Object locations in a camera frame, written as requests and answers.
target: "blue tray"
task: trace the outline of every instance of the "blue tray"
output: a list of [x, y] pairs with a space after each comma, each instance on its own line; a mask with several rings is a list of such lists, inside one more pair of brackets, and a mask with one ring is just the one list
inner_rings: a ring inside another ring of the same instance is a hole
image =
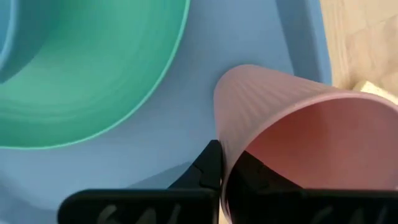
[[81, 189], [168, 187], [215, 138], [213, 89], [243, 63], [330, 84], [319, 0], [192, 0], [169, 73], [125, 123], [58, 150], [0, 150], [0, 220], [55, 223]]

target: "wooden surface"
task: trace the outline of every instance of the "wooden surface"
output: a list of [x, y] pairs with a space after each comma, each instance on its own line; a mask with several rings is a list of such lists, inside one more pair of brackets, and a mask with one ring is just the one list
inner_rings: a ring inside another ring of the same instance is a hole
[[320, 0], [333, 85], [398, 72], [398, 0]]

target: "pink cup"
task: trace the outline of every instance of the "pink cup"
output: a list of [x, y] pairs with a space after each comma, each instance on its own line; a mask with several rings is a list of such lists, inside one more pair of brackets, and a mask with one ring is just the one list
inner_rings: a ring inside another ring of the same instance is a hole
[[214, 99], [227, 216], [226, 184], [243, 151], [304, 188], [398, 186], [398, 107], [384, 98], [241, 65]]

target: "cup rim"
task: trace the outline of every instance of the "cup rim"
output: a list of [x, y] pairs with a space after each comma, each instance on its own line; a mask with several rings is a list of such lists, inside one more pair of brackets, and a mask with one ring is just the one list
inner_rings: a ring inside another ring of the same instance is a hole
[[[301, 110], [308, 106], [315, 105], [317, 103], [322, 103], [322, 102], [326, 102], [326, 101], [330, 101], [330, 100], [341, 100], [341, 99], [362, 99], [362, 100], [372, 101], [374, 103], [379, 103], [380, 105], [387, 106], [391, 110], [394, 110], [398, 115], [398, 106], [396, 106], [393, 102], [391, 102], [385, 98], [382, 98], [380, 96], [373, 95], [370, 93], [336, 89], [334, 91], [333, 90], [327, 91], [324, 93], [317, 94], [315, 96], [311, 96], [309, 98], [304, 98], [304, 99], [298, 101], [297, 103], [295, 103], [289, 107], [286, 107], [279, 113], [273, 115], [267, 121], [263, 122], [263, 124], [260, 125], [256, 130], [254, 130], [250, 133], [250, 135], [244, 140], [243, 144], [241, 145], [241, 149], [247, 148], [249, 146], [249, 144], [258, 135], [260, 135], [265, 129], [272, 126], [273, 124], [275, 124], [280, 119], [287, 116], [288, 114], [294, 113], [298, 110]], [[231, 162], [233, 164], [235, 164], [238, 159], [239, 159], [239, 157], [234, 158], [234, 161], [231, 161]], [[227, 170], [226, 167], [224, 167], [224, 170], [225, 170], [225, 173], [223, 175], [223, 181], [221, 184], [220, 202], [221, 202], [221, 208], [224, 211], [226, 219], [229, 222], [231, 222], [231, 218], [230, 218], [231, 214], [229, 212], [228, 201], [226, 198], [226, 186], [228, 184], [228, 179], [229, 179], [229, 176], [231, 175], [232, 169]]]

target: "ribbed plastic cup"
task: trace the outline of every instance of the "ribbed plastic cup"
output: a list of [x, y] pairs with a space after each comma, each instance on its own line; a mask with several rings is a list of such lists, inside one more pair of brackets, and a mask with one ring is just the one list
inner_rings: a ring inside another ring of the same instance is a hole
[[214, 104], [227, 216], [226, 185], [244, 151], [303, 188], [398, 185], [398, 107], [384, 98], [241, 65], [221, 77]]

